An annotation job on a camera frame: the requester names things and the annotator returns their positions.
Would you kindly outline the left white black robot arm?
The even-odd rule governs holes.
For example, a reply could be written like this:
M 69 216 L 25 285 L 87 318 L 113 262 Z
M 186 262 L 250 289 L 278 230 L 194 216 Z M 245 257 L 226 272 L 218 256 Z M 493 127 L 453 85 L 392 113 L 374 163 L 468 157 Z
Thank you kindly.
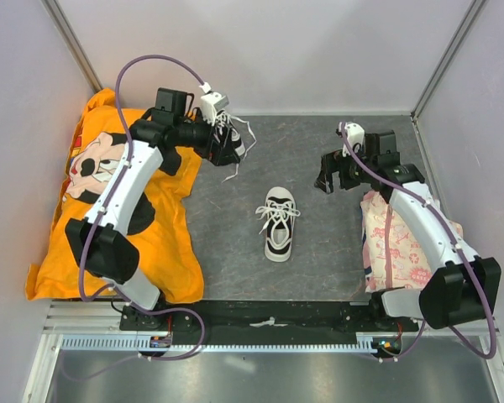
M 82 273 L 106 281 L 139 309 L 149 330 L 161 329 L 167 310 L 158 304 L 160 290 L 139 267 L 139 251 L 128 240 L 129 223 L 153 174 L 175 175 L 181 165 L 177 148 L 193 149 L 213 165 L 238 164 L 245 150 L 226 112 L 228 97 L 209 91 L 190 116 L 192 94 L 161 88 L 155 106 L 128 127 L 124 152 L 109 183 L 83 219 L 70 219 L 66 236 Z

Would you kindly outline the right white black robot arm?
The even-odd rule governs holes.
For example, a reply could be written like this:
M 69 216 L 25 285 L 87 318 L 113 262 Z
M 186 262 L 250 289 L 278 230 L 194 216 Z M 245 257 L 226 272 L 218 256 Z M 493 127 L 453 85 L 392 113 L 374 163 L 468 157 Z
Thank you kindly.
M 349 190 L 368 184 L 408 226 L 421 247 L 432 275 L 421 290 L 388 287 L 375 291 L 368 309 L 370 325 L 387 330 L 398 317 L 424 320 L 433 329 L 492 320 L 501 278 L 493 258 L 482 258 L 470 247 L 435 203 L 423 174 L 403 164 L 396 135 L 365 133 L 355 123 L 341 123 L 336 134 L 342 149 L 324 154 L 315 186 L 330 194 L 333 176 Z

